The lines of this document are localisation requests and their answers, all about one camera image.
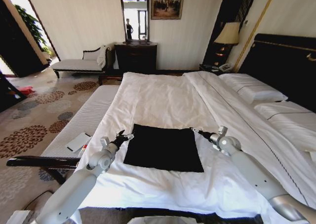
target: telephone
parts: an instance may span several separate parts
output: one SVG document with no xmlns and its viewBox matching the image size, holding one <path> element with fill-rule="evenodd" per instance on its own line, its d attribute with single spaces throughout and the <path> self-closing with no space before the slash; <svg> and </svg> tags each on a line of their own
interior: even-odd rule
<svg viewBox="0 0 316 224">
<path fill-rule="evenodd" d="M 222 72 L 229 72 L 230 70 L 233 69 L 233 66 L 229 65 L 229 64 L 223 64 L 220 67 L 218 67 L 218 69 Z"/>
</svg>

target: potted plant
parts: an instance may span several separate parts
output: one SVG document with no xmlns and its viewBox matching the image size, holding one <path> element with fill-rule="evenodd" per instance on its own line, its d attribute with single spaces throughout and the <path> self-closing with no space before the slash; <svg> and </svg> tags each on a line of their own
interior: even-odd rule
<svg viewBox="0 0 316 224">
<path fill-rule="evenodd" d="M 29 31 L 31 32 L 34 40 L 38 44 L 39 48 L 43 52 L 44 57 L 49 60 L 52 52 L 49 50 L 48 46 L 46 45 L 46 41 L 43 39 L 41 34 L 41 29 L 36 25 L 39 21 L 34 18 L 32 15 L 28 14 L 24 8 L 19 5 L 15 5 L 15 8 L 18 10 L 19 14 L 21 15 L 24 23 L 28 27 Z"/>
</svg>

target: door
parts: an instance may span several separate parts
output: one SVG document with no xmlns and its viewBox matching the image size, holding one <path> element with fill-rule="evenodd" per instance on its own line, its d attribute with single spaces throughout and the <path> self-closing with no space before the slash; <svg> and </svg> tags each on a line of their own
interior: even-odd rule
<svg viewBox="0 0 316 224">
<path fill-rule="evenodd" d="M 11 15 L 7 6 L 0 0 L 0 55 L 18 77 L 24 77 L 45 68 L 29 41 Z"/>
</svg>

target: bench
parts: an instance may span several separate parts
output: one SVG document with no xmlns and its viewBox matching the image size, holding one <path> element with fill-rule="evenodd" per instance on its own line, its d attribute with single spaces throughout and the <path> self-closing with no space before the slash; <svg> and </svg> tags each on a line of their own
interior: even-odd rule
<svg viewBox="0 0 316 224">
<path fill-rule="evenodd" d="M 90 136 L 94 134 L 118 89 L 118 85 L 98 87 L 41 156 L 17 156 L 9 159 L 6 165 L 41 167 L 58 183 L 63 184 L 66 180 L 57 169 L 74 170 L 80 160 L 80 150 L 71 152 L 65 145 L 82 132 Z"/>
<path fill-rule="evenodd" d="M 98 64 L 98 57 L 105 50 L 102 65 Z M 104 75 L 107 70 L 113 68 L 115 62 L 115 50 L 113 44 L 101 46 L 95 50 L 84 50 L 82 60 L 67 59 L 51 65 L 51 68 L 59 78 L 59 72 L 77 72 Z"/>
</svg>

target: patterned carpet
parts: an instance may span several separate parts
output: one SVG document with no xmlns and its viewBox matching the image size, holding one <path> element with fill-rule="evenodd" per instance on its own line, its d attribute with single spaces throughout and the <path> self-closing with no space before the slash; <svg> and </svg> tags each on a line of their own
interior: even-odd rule
<svg viewBox="0 0 316 224">
<path fill-rule="evenodd" d="M 9 78 L 15 87 L 32 86 L 24 101 L 0 113 L 0 223 L 6 223 L 15 210 L 25 206 L 45 190 L 59 185 L 45 171 L 31 167 L 7 167 L 8 158 L 41 155 L 84 102 L 97 89 L 98 76 L 60 73 L 51 68 L 25 78 Z M 105 84 L 119 84 L 108 80 Z M 29 208 L 38 209 L 47 193 Z"/>
</svg>

